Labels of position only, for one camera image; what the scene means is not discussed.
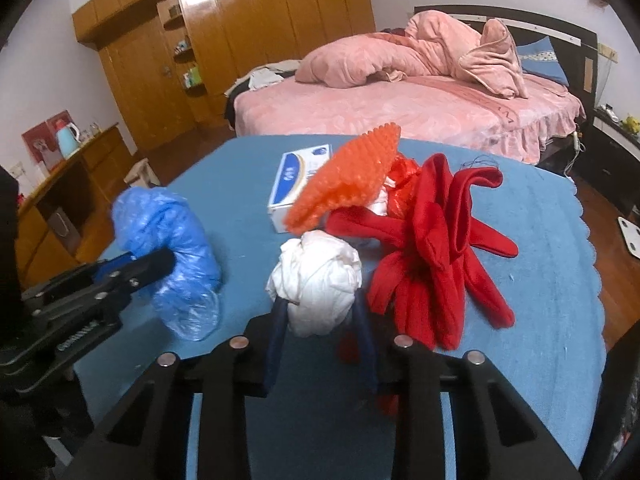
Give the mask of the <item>light blue kettle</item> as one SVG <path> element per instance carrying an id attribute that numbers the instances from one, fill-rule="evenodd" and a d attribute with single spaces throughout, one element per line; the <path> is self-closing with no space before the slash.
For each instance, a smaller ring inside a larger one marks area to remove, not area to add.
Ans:
<path id="1" fill-rule="evenodd" d="M 58 119 L 54 126 L 61 154 L 65 160 L 70 159 L 80 149 L 80 131 L 72 122 L 63 119 Z"/>

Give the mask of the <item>yellow plush toy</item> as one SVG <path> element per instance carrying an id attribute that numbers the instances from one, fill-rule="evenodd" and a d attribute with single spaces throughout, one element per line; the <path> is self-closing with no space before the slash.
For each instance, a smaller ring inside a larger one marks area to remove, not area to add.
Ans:
<path id="1" fill-rule="evenodd" d="M 634 136 L 638 136 L 640 134 L 640 119 L 637 117 L 628 115 L 620 122 L 620 125 L 625 131 L 633 134 Z"/>

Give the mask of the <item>bed with pink sheet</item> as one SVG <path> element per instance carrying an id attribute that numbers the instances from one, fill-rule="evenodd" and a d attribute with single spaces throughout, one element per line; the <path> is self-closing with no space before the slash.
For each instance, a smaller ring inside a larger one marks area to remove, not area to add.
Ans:
<path id="1" fill-rule="evenodd" d="M 329 81 L 322 81 L 312 70 L 316 64 L 305 58 L 294 76 L 237 96 L 235 133 L 350 136 L 393 122 L 405 139 L 461 146 L 536 165 L 549 143 L 571 136 L 586 118 L 577 96 L 539 76 L 525 76 L 527 98 L 507 100 L 476 82 L 443 76 L 353 82 L 341 68 Z"/>

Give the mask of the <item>white bathroom scale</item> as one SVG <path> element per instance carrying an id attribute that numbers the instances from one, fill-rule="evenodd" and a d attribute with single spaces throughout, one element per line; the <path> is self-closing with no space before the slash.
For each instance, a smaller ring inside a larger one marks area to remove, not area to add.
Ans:
<path id="1" fill-rule="evenodd" d="M 628 252 L 634 258 L 640 259 L 640 228 L 623 217 L 618 217 L 617 223 Z"/>

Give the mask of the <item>clothes pile on bed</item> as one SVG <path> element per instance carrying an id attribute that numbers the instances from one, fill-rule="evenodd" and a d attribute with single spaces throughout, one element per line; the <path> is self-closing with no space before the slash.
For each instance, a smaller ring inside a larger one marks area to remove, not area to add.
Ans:
<path id="1" fill-rule="evenodd" d="M 252 68 L 248 73 L 238 78 L 224 92 L 224 96 L 227 98 L 228 110 L 232 110 L 234 100 L 241 93 L 268 88 L 293 77 L 301 62 L 301 60 L 291 58 L 290 60 L 267 63 Z"/>

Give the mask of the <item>white tissue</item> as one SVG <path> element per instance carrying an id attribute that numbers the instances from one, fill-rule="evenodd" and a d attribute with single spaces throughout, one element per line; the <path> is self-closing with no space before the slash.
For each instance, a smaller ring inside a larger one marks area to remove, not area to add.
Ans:
<path id="1" fill-rule="evenodd" d="M 324 336 L 349 316 L 361 285 L 362 263 L 356 249 L 313 230 L 281 245 L 266 292 L 273 300 L 288 300 L 288 326 L 295 336 Z"/>

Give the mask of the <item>blue pillow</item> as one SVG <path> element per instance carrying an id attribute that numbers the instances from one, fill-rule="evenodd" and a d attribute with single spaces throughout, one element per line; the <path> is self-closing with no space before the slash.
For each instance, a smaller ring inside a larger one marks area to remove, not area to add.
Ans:
<path id="1" fill-rule="evenodd" d="M 517 46 L 516 53 L 524 73 L 549 79 L 564 87 L 570 85 L 548 36 Z"/>

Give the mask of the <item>pink duvet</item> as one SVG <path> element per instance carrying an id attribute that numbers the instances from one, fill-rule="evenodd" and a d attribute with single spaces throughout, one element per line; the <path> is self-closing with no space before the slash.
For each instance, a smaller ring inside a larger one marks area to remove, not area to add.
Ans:
<path id="1" fill-rule="evenodd" d="M 515 42 L 502 21 L 491 18 L 478 32 L 436 10 L 413 15 L 401 35 L 371 32 L 318 47 L 302 59 L 295 79 L 347 89 L 384 72 L 480 84 L 503 99 L 528 97 Z"/>

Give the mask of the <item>wooden wardrobe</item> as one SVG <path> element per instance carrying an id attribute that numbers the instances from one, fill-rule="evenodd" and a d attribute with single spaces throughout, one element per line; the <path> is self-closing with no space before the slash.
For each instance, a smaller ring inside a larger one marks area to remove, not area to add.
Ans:
<path id="1" fill-rule="evenodd" d="M 72 19 L 143 153 L 220 125 L 252 68 L 375 29 L 371 0 L 89 0 Z"/>

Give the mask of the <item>blue table cloth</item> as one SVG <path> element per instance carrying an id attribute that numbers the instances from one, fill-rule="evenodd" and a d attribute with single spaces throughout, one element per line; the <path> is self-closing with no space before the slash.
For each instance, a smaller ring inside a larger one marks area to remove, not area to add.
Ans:
<path id="1" fill-rule="evenodd" d="M 205 339 L 183 340 L 167 327 L 167 315 L 155 311 L 149 294 L 137 294 L 122 315 L 122 329 L 77 365 L 94 420 L 159 354 L 172 351 L 187 359 L 207 353 L 270 309 L 266 285 L 288 242 L 267 211 L 273 181 L 284 153 L 322 143 L 322 136 L 233 139 L 168 185 L 166 196 L 200 220 L 220 265 L 218 325 Z M 579 463 L 596 410 L 605 344 L 596 252 L 574 183 L 464 148 L 409 140 L 400 148 L 416 160 L 445 154 L 452 170 L 502 171 L 498 188 L 473 188 L 473 211 L 518 245 L 513 259 L 480 253 L 515 323 L 495 330 L 469 301 L 460 350 L 483 351 Z M 358 372 L 334 353 L 348 322 L 346 307 L 355 290 L 367 286 L 381 255 L 374 240 L 355 247 L 358 257 L 350 258 L 341 245 L 320 238 L 293 270 L 303 305 L 293 309 L 276 385 L 267 399 L 247 404 L 258 479 L 390 475 L 393 424 L 364 400 Z"/>

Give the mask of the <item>black nightstand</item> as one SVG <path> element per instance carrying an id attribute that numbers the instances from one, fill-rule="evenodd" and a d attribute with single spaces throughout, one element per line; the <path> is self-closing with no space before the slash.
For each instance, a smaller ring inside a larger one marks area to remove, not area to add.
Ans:
<path id="1" fill-rule="evenodd" d="M 624 216 L 630 216 L 639 207 L 639 141 L 608 114 L 595 110 L 584 143 L 585 179 Z"/>

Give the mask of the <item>alcohol pads box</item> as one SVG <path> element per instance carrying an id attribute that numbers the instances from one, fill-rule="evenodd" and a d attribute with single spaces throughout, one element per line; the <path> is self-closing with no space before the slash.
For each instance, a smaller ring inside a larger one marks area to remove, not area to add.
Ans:
<path id="1" fill-rule="evenodd" d="M 277 233 L 286 231 L 284 219 L 308 180 L 332 155 L 330 144 L 301 148 L 282 154 L 271 188 L 267 212 Z"/>

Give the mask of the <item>red plastic bag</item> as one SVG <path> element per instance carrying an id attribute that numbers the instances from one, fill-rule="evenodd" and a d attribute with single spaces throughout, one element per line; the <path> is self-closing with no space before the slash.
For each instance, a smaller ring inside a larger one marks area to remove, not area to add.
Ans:
<path id="1" fill-rule="evenodd" d="M 418 163 L 398 153 L 384 184 L 387 193 L 387 215 L 403 219 L 412 207 L 414 190 L 420 180 L 422 169 Z"/>

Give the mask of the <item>wooden side cabinet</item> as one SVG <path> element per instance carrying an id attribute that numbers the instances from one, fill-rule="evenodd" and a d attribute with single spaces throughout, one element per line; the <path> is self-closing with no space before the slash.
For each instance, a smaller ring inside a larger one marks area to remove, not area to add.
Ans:
<path id="1" fill-rule="evenodd" d="M 114 240 L 112 203 L 137 159 L 116 126 L 57 166 L 18 210 L 17 273 L 24 289 L 99 259 Z"/>

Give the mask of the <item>red knit gloves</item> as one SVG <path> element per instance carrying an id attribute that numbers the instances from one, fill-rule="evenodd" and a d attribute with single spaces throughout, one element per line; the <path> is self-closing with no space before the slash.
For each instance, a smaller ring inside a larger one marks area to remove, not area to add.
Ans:
<path id="1" fill-rule="evenodd" d="M 392 316 L 396 328 L 427 348 L 459 347 L 465 300 L 472 298 L 495 328 L 509 328 L 515 314 L 500 294 L 477 249 L 514 258 L 510 238 L 474 218 L 471 188 L 498 188 L 493 166 L 450 170 L 437 153 L 421 169 L 412 207 L 403 219 L 381 217 L 363 206 L 333 211 L 326 222 L 337 237 L 374 238 L 385 250 L 367 292 L 370 310 Z"/>

